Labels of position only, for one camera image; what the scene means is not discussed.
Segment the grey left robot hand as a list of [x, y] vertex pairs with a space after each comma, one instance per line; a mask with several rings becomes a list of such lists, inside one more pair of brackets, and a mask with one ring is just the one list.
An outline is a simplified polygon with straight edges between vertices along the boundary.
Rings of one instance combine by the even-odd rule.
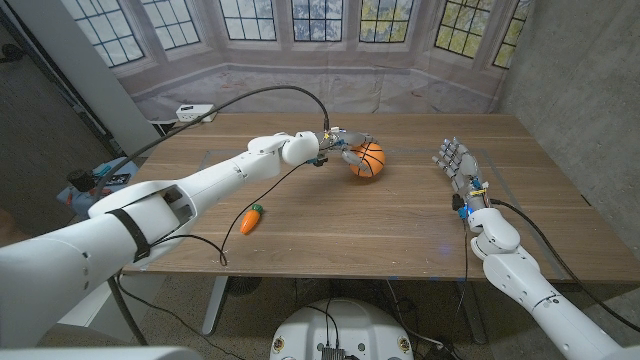
[[322, 166], [328, 160], [327, 154], [329, 152], [340, 152], [345, 162], [354, 165], [366, 175], [372, 175], [370, 167], [352, 149], [365, 143], [378, 143], [375, 137], [368, 133], [347, 131], [339, 127], [333, 127], [328, 131], [317, 133], [316, 137], [319, 142], [318, 166]]

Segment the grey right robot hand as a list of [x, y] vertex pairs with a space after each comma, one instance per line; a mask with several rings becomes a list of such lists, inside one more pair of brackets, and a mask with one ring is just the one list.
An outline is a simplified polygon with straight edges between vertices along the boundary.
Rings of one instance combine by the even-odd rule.
[[473, 210], [490, 207], [488, 184], [483, 179], [477, 160], [457, 138], [445, 139], [438, 155], [433, 156], [432, 160], [451, 180], [454, 193]]

